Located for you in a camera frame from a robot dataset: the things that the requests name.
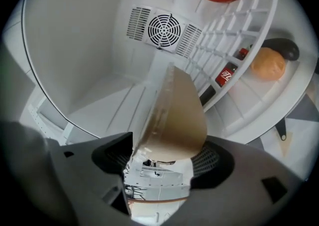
cardboard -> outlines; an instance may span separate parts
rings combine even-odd
[[[137,149],[153,161],[182,160],[200,152],[206,135],[204,111],[193,81],[184,71],[169,67]]]

vent slot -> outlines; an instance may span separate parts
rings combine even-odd
[[[189,24],[178,45],[176,54],[188,58],[200,34],[201,30],[199,28]]]
[[[151,10],[148,8],[136,7],[132,9],[126,33],[129,38],[142,41],[150,12]]]
[[[149,24],[149,38],[158,47],[169,47],[175,44],[181,34],[179,22],[172,14],[159,15]]]

black mesh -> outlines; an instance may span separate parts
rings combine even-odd
[[[218,165],[219,155],[205,143],[200,153],[191,160],[193,163],[194,177],[198,177]]]
[[[123,176],[123,170],[132,154],[133,134],[126,133],[92,153],[92,160],[101,170]]]
[[[215,188],[233,172],[233,156],[219,145],[206,141],[199,154],[191,158],[194,177],[191,189]]]

red label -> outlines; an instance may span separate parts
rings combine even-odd
[[[219,84],[219,86],[222,87],[230,79],[233,73],[234,72],[232,70],[230,70],[227,67],[224,67],[224,69],[220,72],[215,81]]]

coca-cola bottle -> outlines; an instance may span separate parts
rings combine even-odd
[[[238,54],[235,56],[239,60],[243,60],[245,56],[248,54],[248,50],[245,48],[240,49]],[[234,65],[231,62],[228,62],[223,70],[219,73],[215,81],[217,84],[222,87],[225,85],[225,83],[231,78],[231,76],[234,74],[234,72],[237,70],[238,66]]]

